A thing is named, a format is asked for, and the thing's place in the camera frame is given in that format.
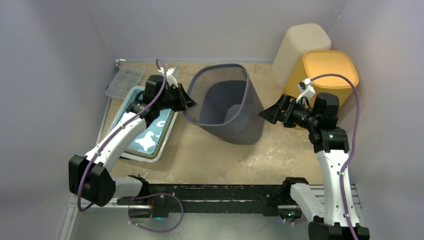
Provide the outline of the beige plastic bin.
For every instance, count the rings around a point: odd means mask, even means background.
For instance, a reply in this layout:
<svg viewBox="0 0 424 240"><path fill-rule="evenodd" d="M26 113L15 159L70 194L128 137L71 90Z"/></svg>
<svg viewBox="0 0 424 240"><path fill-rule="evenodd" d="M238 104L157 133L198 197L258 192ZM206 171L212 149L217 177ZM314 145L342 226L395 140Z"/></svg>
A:
<svg viewBox="0 0 424 240"><path fill-rule="evenodd" d="M303 55L310 51L329 50L332 41L316 23L291 26L285 33L271 65L274 80L284 87Z"/></svg>

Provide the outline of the yellow mesh basket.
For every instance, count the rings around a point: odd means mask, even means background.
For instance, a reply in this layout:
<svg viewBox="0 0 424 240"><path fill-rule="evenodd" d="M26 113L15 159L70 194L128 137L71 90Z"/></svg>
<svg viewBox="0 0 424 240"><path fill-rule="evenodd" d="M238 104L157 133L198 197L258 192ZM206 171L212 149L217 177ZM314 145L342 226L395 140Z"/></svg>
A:
<svg viewBox="0 0 424 240"><path fill-rule="evenodd" d="M298 83L306 78L312 79L324 74L338 74L350 80L356 87L359 76L350 57L337 50L315 50L305 53L296 64L282 93L298 97L300 89ZM352 87L347 81L336 76L326 76L312 82L315 93L330 93L338 97L342 106L352 94Z"/></svg>

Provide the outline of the grey mesh basket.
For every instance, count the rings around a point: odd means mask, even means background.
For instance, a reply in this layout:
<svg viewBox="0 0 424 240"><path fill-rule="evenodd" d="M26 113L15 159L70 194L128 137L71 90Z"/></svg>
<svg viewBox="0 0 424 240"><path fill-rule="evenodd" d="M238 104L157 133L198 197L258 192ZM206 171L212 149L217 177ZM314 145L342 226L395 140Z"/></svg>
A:
<svg viewBox="0 0 424 240"><path fill-rule="evenodd" d="M264 107L244 66L207 66L194 75L187 94L196 102L183 113L190 124L231 144L253 145L261 138Z"/></svg>

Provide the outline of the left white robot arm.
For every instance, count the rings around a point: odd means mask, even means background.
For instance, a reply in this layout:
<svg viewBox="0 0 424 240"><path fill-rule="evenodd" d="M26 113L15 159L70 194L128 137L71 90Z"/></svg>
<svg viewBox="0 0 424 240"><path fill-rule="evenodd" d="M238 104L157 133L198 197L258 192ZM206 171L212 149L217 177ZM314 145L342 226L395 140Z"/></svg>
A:
<svg viewBox="0 0 424 240"><path fill-rule="evenodd" d="M138 93L121 121L92 150L75 154L68 162L69 191L77 196L77 208L84 212L92 205L105 206L113 198L130 197L138 205L146 203L149 191L139 177L112 178L111 170L135 138L146 130L162 110L186 111L196 106L181 83L166 75L151 75L144 91Z"/></svg>

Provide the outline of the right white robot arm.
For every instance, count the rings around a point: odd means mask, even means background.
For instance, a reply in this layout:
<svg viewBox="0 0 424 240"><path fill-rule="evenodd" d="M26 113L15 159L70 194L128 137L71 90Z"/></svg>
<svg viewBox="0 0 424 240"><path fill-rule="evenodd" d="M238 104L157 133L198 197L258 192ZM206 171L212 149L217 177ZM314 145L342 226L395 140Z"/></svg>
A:
<svg viewBox="0 0 424 240"><path fill-rule="evenodd" d="M258 115L271 124L308 130L323 176L324 203L300 178L287 178L280 196L288 204L296 202L308 221L311 240L368 240L370 230L361 225L356 212L348 175L349 141L344 129L337 126L339 98L319 93L313 107L301 99L283 94L271 107Z"/></svg>

